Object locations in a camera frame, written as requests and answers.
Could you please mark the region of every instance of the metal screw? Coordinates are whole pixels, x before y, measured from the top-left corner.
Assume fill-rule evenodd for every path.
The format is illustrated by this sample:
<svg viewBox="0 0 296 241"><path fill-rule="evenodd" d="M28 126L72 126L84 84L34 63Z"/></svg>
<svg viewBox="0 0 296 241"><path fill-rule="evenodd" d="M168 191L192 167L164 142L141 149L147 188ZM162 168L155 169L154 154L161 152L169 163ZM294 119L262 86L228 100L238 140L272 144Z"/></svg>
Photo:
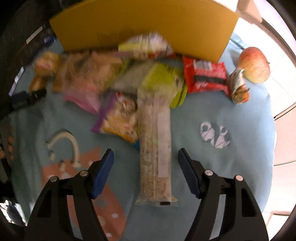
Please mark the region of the metal screw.
<svg viewBox="0 0 296 241"><path fill-rule="evenodd" d="M241 182L244 178L241 175L237 175L235 179Z"/></svg>
<svg viewBox="0 0 296 241"><path fill-rule="evenodd" d="M51 181L52 183L54 183L56 180L57 180L57 177L56 177L56 176L53 176L53 177L50 178L50 181Z"/></svg>
<svg viewBox="0 0 296 241"><path fill-rule="evenodd" d="M207 176L211 176L211 175L213 175L213 171L212 170L205 170L205 174Z"/></svg>
<svg viewBox="0 0 296 241"><path fill-rule="evenodd" d="M87 176L87 174L88 174L87 170L83 170L80 172L80 176L82 176L82 177Z"/></svg>

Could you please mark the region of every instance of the pink package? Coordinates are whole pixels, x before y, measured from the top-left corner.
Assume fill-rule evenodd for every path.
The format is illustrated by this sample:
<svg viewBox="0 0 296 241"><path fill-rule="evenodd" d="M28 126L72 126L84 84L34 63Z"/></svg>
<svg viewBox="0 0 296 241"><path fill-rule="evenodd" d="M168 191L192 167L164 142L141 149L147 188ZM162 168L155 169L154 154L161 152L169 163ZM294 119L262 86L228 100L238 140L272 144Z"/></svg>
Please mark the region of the pink package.
<svg viewBox="0 0 296 241"><path fill-rule="evenodd" d="M98 114L101 107L101 99L95 93L82 93L75 89L68 89L64 92L64 99L75 103L83 110L92 114Z"/></svg>

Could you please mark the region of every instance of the food package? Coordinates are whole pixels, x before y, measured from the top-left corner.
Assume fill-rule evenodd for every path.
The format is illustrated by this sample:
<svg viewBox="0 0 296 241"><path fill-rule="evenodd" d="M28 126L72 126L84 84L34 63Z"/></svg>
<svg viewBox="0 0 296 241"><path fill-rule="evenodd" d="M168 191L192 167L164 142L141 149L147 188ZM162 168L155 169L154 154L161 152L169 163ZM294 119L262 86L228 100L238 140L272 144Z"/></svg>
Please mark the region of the food package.
<svg viewBox="0 0 296 241"><path fill-rule="evenodd" d="M60 56L50 51L35 60L35 74L42 77L54 76L60 66Z"/></svg>
<svg viewBox="0 0 296 241"><path fill-rule="evenodd" d="M135 96L114 93L99 113L99 119L91 129L95 133L110 133L135 144L137 133L137 104Z"/></svg>
<svg viewBox="0 0 296 241"><path fill-rule="evenodd" d="M123 62L117 57L72 54L66 60L63 72L63 89L74 88L82 92L103 93L121 70Z"/></svg>
<svg viewBox="0 0 296 241"><path fill-rule="evenodd" d="M229 76L229 84L231 89L231 99L235 104L245 103L249 100L250 94L246 87L246 81L243 78L243 69L237 68Z"/></svg>
<svg viewBox="0 0 296 241"><path fill-rule="evenodd" d="M152 60L129 60L127 62L129 63L125 71L115 77L111 88L115 91L137 95L139 86L155 63Z"/></svg>
<svg viewBox="0 0 296 241"><path fill-rule="evenodd" d="M42 90L45 88L45 81L41 76L35 76L29 87L29 92Z"/></svg>
<svg viewBox="0 0 296 241"><path fill-rule="evenodd" d="M131 52L135 59L156 59L173 54L172 47L157 32L134 36L119 44L118 51Z"/></svg>
<svg viewBox="0 0 296 241"><path fill-rule="evenodd" d="M123 62L121 58L93 51L70 54L62 66L55 80L56 89L62 86L66 100L98 113L99 95L110 87Z"/></svg>
<svg viewBox="0 0 296 241"><path fill-rule="evenodd" d="M185 56L183 62L188 93L223 91L228 97L231 96L223 62L215 64Z"/></svg>
<svg viewBox="0 0 296 241"><path fill-rule="evenodd" d="M174 97L171 98L171 108L182 105L187 94L183 71L162 63L154 64L143 80L142 86L155 91L163 86L173 89Z"/></svg>
<svg viewBox="0 0 296 241"><path fill-rule="evenodd" d="M170 86L138 91L140 194L138 203L175 202L171 191Z"/></svg>

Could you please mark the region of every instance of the light blue fabric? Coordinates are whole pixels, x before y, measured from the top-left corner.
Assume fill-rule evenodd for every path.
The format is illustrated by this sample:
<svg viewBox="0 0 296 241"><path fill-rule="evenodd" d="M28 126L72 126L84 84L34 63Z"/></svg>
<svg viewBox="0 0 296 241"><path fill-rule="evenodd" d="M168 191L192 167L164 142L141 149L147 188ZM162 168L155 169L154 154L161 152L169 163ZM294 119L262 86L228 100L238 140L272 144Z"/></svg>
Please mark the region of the light blue fabric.
<svg viewBox="0 0 296 241"><path fill-rule="evenodd" d="M238 36L232 40L242 43ZM235 69L241 48L230 41L221 61L228 73ZM56 42L52 50L61 52ZM32 66L26 67L17 91L28 90L33 78ZM29 203L34 203L41 191L41 170L49 165L45 142L60 129L69 130L77 139L80 152L100 146L100 154L107 148L115 153L115 163L108 184L122 204L127 225L122 241L180 241L184 240L199 206L199 200L189 191L177 160L177 152L184 147L192 159L218 175L233 178L242 175L253 192L259 207L264 209L271 187L274 157L275 126L271 101L263 84L252 84L250 100L234 105L222 92L188 94L181 107L171 110L172 132L172 194L178 207L134 205L139 194L139 151L117 136L94 134L90 131L96 116L73 103L64 102L61 94L52 93L28 109L12 115L15 127L15 160L12 163L13 186L26 216ZM200 134L203 122L224 126L230 132L230 143L223 149L214 148ZM55 147L57 160L70 158L70 144L60 141ZM218 235L223 215L221 197L212 237Z"/></svg>

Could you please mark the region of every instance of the brown snack bag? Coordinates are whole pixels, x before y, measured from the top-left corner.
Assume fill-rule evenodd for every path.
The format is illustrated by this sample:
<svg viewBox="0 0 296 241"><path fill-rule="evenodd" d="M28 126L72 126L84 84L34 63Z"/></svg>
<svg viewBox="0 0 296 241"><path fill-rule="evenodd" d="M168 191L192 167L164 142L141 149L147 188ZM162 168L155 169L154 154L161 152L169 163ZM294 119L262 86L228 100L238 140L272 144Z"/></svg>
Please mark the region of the brown snack bag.
<svg viewBox="0 0 296 241"><path fill-rule="evenodd" d="M42 90L45 88L45 81L41 76L35 76L29 87L29 92Z"/></svg>
<svg viewBox="0 0 296 241"><path fill-rule="evenodd" d="M101 94L110 87L122 68L120 58L92 52L90 55L70 55L62 70L63 91L75 89L83 93Z"/></svg>
<svg viewBox="0 0 296 241"><path fill-rule="evenodd" d="M60 66L58 68L54 83L52 85L53 92L58 92L58 93L63 92L63 81L65 79L65 74L66 74L67 70L71 68L71 66L70 66L71 62L72 61L74 61L74 62L79 61L80 59L82 59L88 55L89 55L89 51L87 50L83 53L71 53L68 55L61 56Z"/></svg>
<svg viewBox="0 0 296 241"><path fill-rule="evenodd" d="M60 66L60 56L50 51L35 60L35 73L42 77L54 76Z"/></svg>

